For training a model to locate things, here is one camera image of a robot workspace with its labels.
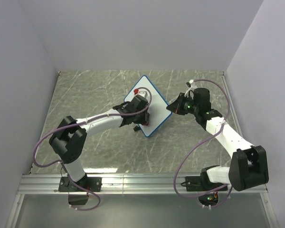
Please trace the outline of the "blue framed whiteboard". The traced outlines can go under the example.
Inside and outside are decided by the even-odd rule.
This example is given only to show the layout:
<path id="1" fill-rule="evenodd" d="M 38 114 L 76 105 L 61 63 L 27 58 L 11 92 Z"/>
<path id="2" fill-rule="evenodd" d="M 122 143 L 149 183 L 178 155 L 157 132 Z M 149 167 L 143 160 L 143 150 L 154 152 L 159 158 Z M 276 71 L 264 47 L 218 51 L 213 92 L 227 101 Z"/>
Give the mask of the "blue framed whiteboard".
<path id="1" fill-rule="evenodd" d="M 136 82 L 125 96 L 124 101 L 131 101 L 134 97 L 134 90 L 139 89 L 140 87 L 146 87 L 149 89 L 152 96 L 152 100 L 148 108 L 148 113 L 150 114 L 149 124 L 147 126 L 138 124 L 144 136 L 150 137 L 171 116 L 172 112 L 166 109 L 168 103 L 146 75 L 143 75 L 138 82 Z"/>

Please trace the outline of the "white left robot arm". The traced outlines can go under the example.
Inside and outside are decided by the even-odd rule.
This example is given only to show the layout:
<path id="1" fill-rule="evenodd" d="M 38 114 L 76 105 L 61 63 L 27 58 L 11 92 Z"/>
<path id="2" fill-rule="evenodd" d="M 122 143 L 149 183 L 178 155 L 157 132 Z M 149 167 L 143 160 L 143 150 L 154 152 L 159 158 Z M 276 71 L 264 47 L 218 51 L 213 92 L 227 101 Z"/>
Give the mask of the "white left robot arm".
<path id="1" fill-rule="evenodd" d="M 71 178 L 69 184 L 74 190 L 81 191 L 88 187 L 87 174 L 84 172 L 80 160 L 86 138 L 132 123 L 148 124 L 148 105 L 147 93 L 141 91 L 131 101 L 116 105 L 106 113 L 93 116 L 90 119 L 76 120 L 71 116 L 63 119 L 59 128 L 73 124 L 76 126 L 52 134 L 49 144 L 62 160 L 66 172 Z"/>

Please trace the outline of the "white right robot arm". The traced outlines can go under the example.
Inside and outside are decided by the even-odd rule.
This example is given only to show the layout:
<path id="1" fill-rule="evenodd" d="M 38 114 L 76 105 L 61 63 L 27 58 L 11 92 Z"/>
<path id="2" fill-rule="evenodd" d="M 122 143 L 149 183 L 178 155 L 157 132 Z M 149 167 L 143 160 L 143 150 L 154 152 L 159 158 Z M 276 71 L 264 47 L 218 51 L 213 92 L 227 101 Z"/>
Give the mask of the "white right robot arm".
<path id="1" fill-rule="evenodd" d="M 167 110 L 178 115 L 194 115 L 196 122 L 215 136 L 231 157 L 228 167 L 211 166 L 202 169 L 202 188 L 211 190 L 219 183 L 232 185 L 235 190 L 242 191 L 268 183 L 265 149 L 246 141 L 225 122 L 222 114 L 211 107 L 208 89 L 196 88 L 193 90 L 193 96 L 180 93 L 177 99 L 167 106 Z"/>

